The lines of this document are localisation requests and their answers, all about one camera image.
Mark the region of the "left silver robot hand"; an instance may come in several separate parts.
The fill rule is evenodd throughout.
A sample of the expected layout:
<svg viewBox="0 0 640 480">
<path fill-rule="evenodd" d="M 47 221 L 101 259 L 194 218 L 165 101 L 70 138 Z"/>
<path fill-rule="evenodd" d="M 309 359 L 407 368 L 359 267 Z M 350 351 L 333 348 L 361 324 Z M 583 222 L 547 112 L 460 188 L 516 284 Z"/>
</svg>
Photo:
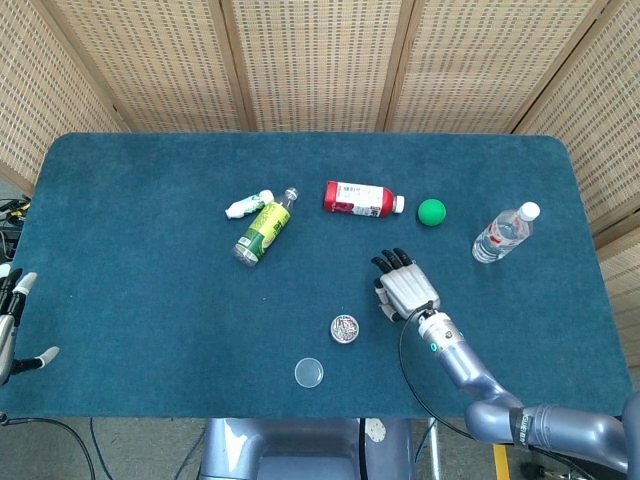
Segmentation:
<svg viewBox="0 0 640 480">
<path fill-rule="evenodd" d="M 59 354 L 60 348 L 52 346 L 38 356 L 15 358 L 15 345 L 26 299 L 32 290 L 37 274 L 22 275 L 21 268 L 13 270 L 9 263 L 1 265 L 1 385 L 11 376 L 42 369 Z"/>
</svg>

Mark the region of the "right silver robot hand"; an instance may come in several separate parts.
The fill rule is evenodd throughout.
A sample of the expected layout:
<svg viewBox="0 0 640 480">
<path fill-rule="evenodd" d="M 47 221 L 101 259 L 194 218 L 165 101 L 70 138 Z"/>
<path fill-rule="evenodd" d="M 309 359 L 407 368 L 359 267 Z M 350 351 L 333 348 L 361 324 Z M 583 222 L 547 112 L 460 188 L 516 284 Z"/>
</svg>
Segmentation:
<svg viewBox="0 0 640 480">
<path fill-rule="evenodd" d="M 394 323 L 417 321 L 440 309 L 440 296 L 423 270 L 401 248 L 383 250 L 371 259 L 381 272 L 374 281 L 379 308 Z"/>
</svg>

